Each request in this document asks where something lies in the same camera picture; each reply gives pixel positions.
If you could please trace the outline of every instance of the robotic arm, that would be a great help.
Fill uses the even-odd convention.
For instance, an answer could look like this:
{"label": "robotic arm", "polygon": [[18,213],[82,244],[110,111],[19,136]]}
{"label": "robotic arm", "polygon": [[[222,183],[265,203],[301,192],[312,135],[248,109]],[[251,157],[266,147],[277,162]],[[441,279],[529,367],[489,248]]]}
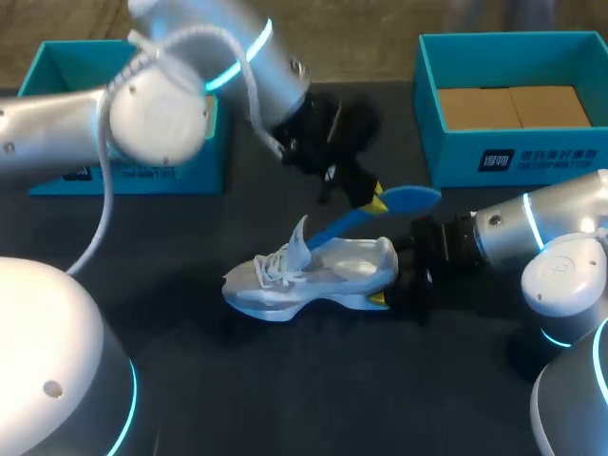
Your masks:
{"label": "robotic arm", "polygon": [[[339,186],[353,207],[372,201],[377,179],[355,157],[378,128],[373,108],[363,101],[342,104],[312,94],[308,70],[284,50],[270,19],[233,0],[130,0],[128,6],[150,40],[136,33],[132,42],[155,61],[137,71],[128,67],[125,84],[113,94],[107,126],[111,160],[152,165],[189,160],[205,137],[207,111],[201,95],[213,92],[264,133],[284,164],[319,176],[323,200]],[[192,33],[201,25],[213,28],[215,36]],[[167,40],[170,52],[154,55],[163,52],[157,46]],[[230,40],[245,51],[253,94],[249,68],[242,68],[226,46]],[[105,94],[99,88],[3,100],[0,190],[97,164],[94,125],[102,121]]]}

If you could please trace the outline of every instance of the shoe tongue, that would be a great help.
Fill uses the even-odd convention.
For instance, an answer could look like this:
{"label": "shoe tongue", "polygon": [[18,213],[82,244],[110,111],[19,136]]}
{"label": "shoe tongue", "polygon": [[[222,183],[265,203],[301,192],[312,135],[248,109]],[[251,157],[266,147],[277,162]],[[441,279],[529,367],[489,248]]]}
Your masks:
{"label": "shoe tongue", "polygon": [[286,261],[287,270],[291,272],[301,271],[311,263],[311,251],[304,242],[304,225],[307,217],[304,216],[296,225],[292,238],[289,239],[289,244],[287,244],[284,261]]}

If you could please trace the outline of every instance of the box logo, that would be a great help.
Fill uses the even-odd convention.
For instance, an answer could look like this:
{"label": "box logo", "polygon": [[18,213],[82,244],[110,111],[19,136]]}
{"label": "box logo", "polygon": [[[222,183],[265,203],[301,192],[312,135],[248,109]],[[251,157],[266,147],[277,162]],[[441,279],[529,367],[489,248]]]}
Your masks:
{"label": "box logo", "polygon": [[478,172],[506,171],[513,160],[513,149],[487,149],[482,155]]}

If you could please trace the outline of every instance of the white cable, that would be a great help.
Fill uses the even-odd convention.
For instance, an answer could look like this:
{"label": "white cable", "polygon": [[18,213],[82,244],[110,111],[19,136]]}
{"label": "white cable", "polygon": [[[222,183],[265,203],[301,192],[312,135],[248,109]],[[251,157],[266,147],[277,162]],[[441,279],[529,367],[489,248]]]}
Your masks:
{"label": "white cable", "polygon": [[[247,56],[245,54],[244,49],[242,48],[238,40],[230,32],[223,28],[211,25],[194,26],[171,34],[166,40],[161,43],[159,47],[141,46],[143,48],[144,53],[136,55],[133,60],[131,60],[131,62],[129,62],[129,64],[125,68],[123,68],[121,73],[116,76],[110,84],[108,84],[104,92],[103,98],[100,101],[100,106],[98,110],[97,137],[99,159],[100,165],[102,167],[102,178],[104,179],[104,206],[102,208],[102,215],[100,217],[99,224],[97,225],[97,230],[95,230],[93,238],[91,239],[83,254],[67,270],[67,273],[70,276],[74,276],[79,273],[83,269],[83,267],[88,263],[88,261],[91,260],[104,238],[105,232],[107,231],[107,226],[110,221],[110,216],[112,214],[112,207],[114,204],[114,190],[112,183],[112,171],[110,167],[110,160],[107,154],[106,134],[107,130],[109,129],[109,111],[116,93],[128,82],[129,79],[131,79],[137,73],[149,67],[150,65],[157,63],[157,61],[159,61],[159,59],[165,52],[170,53],[174,47],[176,47],[183,41],[201,36],[211,36],[220,39],[220,41],[226,44],[228,48],[230,48],[237,57],[237,60],[240,63],[240,69],[243,75],[243,80],[247,85],[247,97],[249,99],[249,117],[252,128],[257,133],[257,135],[263,140],[266,146],[269,147],[279,159],[282,158],[282,146],[280,142],[278,142],[272,135],[270,135],[264,129],[262,124],[261,113],[259,109],[259,98],[257,95],[257,84],[254,72],[251,70],[251,66],[247,61]],[[129,38],[131,38],[135,42],[135,44],[143,45],[143,41],[140,39],[141,35],[139,35],[138,37],[137,34],[131,33],[129,35]]]}

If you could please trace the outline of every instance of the shoelace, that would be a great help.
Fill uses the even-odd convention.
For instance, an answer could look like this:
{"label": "shoelace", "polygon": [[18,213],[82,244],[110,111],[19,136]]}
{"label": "shoelace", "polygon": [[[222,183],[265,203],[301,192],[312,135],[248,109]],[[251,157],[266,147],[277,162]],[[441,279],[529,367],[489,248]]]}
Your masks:
{"label": "shoelace", "polygon": [[273,254],[254,258],[257,281],[262,288],[271,288],[272,282],[279,280],[284,286],[289,282],[306,281],[305,277],[300,277],[303,271],[287,271],[287,248],[288,244],[285,244]]}

